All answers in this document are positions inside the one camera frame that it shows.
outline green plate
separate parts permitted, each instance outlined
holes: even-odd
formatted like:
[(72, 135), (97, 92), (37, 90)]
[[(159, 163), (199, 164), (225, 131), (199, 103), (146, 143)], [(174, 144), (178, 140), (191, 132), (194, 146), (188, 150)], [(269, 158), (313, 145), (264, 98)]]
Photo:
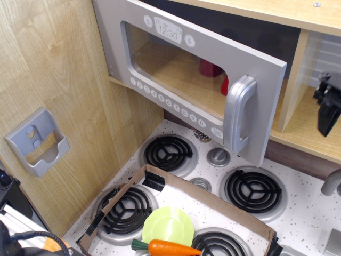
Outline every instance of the green plate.
[(145, 220), (142, 239), (159, 239), (186, 246), (192, 245), (194, 228), (190, 217), (180, 208), (166, 206), (154, 210)]

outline black cable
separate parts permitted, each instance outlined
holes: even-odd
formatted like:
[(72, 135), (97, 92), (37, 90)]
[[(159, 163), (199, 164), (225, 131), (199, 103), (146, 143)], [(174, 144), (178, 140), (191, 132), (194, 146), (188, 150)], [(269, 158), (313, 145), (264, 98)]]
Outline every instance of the black cable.
[(44, 236), (44, 237), (49, 237), (53, 240), (55, 240), (60, 247), (62, 248), (62, 252), (64, 256), (69, 256), (68, 249), (65, 246), (65, 243), (57, 237), (55, 234), (50, 233), (50, 232), (45, 232), (45, 231), (28, 231), (28, 232), (23, 232), (23, 233), (15, 233), (13, 236), (10, 237), (10, 240), (12, 242), (18, 241), (18, 240), (27, 240), (36, 236)]

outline microwave door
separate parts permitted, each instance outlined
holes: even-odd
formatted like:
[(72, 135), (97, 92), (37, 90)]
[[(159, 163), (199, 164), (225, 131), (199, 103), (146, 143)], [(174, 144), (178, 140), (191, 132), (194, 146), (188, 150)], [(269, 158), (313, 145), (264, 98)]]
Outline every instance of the microwave door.
[[(261, 165), (285, 62), (139, 0), (93, 5), (110, 76)], [(203, 75), (202, 60), (222, 74)]]

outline orange carrot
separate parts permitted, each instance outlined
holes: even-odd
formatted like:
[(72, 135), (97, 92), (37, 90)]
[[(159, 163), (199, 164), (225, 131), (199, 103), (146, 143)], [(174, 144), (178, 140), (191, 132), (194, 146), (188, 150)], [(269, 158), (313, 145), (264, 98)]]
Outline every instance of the orange carrot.
[(149, 245), (136, 239), (132, 242), (133, 250), (148, 250), (151, 256), (195, 256), (201, 255), (197, 249), (173, 242), (153, 239)]

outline cardboard box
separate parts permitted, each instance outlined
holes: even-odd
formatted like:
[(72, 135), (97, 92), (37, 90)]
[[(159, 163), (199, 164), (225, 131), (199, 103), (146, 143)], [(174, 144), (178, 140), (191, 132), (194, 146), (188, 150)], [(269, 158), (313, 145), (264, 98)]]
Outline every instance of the cardboard box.
[(133, 177), (131, 177), (127, 184), (121, 187), (120, 191), (110, 200), (102, 211), (96, 215), (86, 233), (77, 241), (77, 244), (85, 255), (90, 255), (87, 250), (97, 234), (97, 226), (100, 221), (108, 214), (112, 207), (133, 184), (137, 184), (143, 179), (143, 185), (156, 189), (157, 191), (162, 191), (165, 185), (182, 190), (191, 198), (202, 202), (207, 207), (219, 212), (266, 239), (268, 241), (268, 247), (264, 256), (280, 255), (282, 248), (276, 243), (276, 233), (265, 223), (259, 221), (249, 213), (226, 203), (215, 195), (193, 185), (192, 183), (151, 165), (144, 165)]

